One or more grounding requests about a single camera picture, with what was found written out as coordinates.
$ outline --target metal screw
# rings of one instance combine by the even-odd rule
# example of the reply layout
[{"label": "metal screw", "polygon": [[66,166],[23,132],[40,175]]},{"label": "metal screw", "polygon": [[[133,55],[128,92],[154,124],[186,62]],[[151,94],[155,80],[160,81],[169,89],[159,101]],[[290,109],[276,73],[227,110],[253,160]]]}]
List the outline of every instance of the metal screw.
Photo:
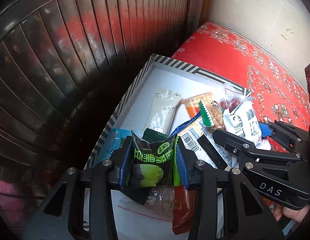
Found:
[{"label": "metal screw", "polygon": [[74,168],[74,167],[67,169],[68,174],[73,174],[73,173],[75,173],[75,171],[76,171],[76,168]]},{"label": "metal screw", "polygon": [[103,160],[103,165],[104,166],[110,166],[112,164],[111,160]]},{"label": "metal screw", "polygon": [[250,170],[250,169],[254,168],[254,165],[252,163],[245,163],[245,167]]},{"label": "metal screw", "polygon": [[198,166],[204,166],[205,165],[205,162],[203,160],[197,160],[196,161],[196,165]]},{"label": "metal screw", "polygon": [[232,169],[232,172],[233,172],[235,175],[240,174],[240,170],[239,170],[238,168],[233,168],[233,169]]}]

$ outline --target corrugated metal panel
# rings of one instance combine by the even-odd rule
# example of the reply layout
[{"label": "corrugated metal panel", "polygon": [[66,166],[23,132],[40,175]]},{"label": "corrugated metal panel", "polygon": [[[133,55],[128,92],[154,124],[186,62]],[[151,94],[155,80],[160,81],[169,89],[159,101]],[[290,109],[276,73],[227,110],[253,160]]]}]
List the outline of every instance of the corrugated metal panel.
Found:
[{"label": "corrugated metal panel", "polygon": [[12,1],[0,14],[0,162],[49,183],[85,164],[146,60],[170,56],[183,42],[196,3]]}]

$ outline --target brown red wrapper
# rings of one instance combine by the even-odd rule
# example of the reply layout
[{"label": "brown red wrapper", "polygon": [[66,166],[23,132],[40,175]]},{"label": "brown red wrapper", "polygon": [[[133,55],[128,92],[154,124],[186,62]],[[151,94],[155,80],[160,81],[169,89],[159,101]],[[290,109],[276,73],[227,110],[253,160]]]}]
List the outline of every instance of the brown red wrapper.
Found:
[{"label": "brown red wrapper", "polygon": [[196,204],[196,191],[187,191],[184,186],[175,187],[173,232],[175,235],[191,230]]}]

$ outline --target floral pattern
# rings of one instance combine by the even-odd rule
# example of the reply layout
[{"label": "floral pattern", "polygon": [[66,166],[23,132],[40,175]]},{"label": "floral pattern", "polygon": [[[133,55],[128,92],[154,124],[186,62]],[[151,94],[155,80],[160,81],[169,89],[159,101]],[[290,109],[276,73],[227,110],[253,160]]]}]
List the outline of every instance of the floral pattern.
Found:
[{"label": "floral pattern", "polygon": [[[256,116],[308,130],[308,93],[274,57],[243,36],[216,23],[205,22],[173,55],[205,68],[252,91]],[[272,142],[279,151],[284,149]]]}]

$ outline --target blue snack package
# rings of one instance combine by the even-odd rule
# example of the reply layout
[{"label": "blue snack package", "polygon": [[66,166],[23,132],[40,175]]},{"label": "blue snack package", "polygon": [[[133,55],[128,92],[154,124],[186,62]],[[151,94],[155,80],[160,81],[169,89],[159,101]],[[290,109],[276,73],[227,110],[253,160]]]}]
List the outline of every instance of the blue snack package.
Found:
[{"label": "blue snack package", "polygon": [[109,159],[113,151],[121,148],[127,135],[131,136],[132,131],[118,128],[112,129],[104,144],[102,145],[100,151],[97,153],[97,157],[94,161],[94,166],[99,162],[102,162],[103,160]]}]

